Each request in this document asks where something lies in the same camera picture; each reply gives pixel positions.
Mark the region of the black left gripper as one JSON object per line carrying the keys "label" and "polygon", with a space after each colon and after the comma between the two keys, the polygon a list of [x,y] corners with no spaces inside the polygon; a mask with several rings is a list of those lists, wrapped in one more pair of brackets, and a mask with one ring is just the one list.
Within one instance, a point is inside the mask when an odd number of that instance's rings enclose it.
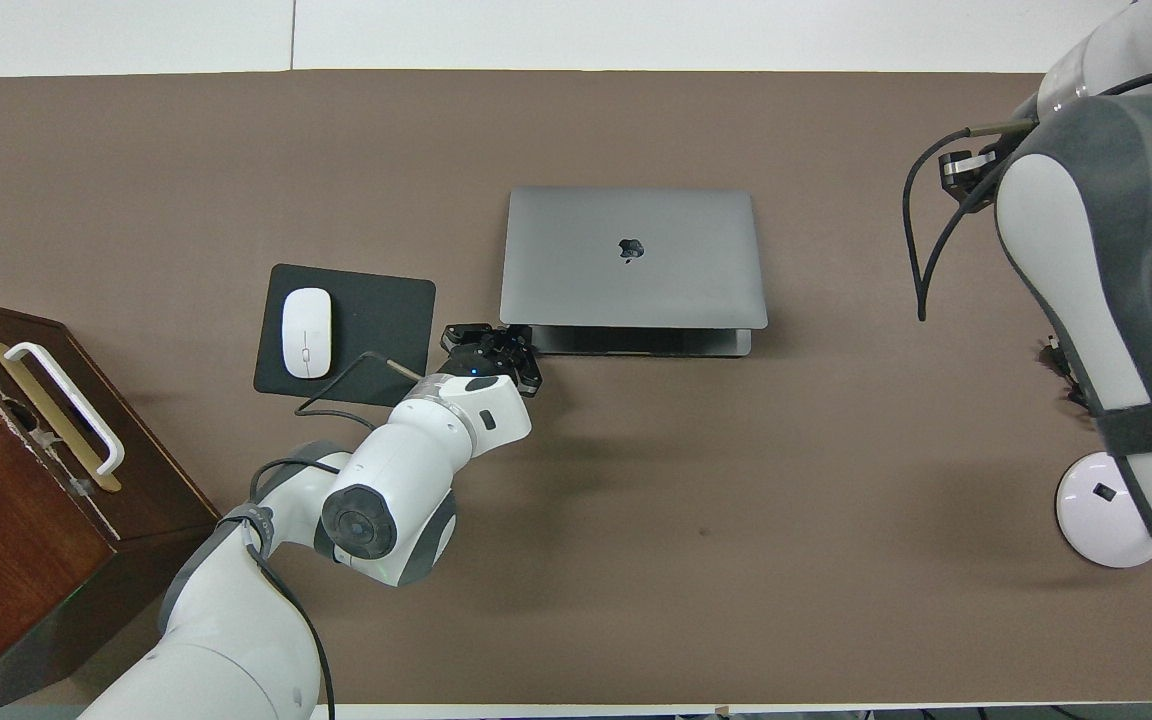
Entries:
{"label": "black left gripper", "polygon": [[516,384],[522,397],[535,397],[541,388],[543,376],[530,325],[507,325],[505,343],[497,344],[492,324],[449,324],[444,329],[442,348],[447,353],[442,364],[445,374],[505,376]]}

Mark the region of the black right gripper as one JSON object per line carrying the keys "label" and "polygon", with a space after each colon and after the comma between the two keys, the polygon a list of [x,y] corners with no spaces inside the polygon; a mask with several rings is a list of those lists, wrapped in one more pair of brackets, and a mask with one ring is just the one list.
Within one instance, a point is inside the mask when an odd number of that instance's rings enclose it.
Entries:
{"label": "black right gripper", "polygon": [[940,154],[940,184],[945,192],[972,192],[987,174],[1005,165],[1020,143],[1033,132],[1039,123],[1038,94],[1030,94],[1010,118],[1006,119],[1007,132],[1000,132],[993,147],[979,152],[961,150]]}

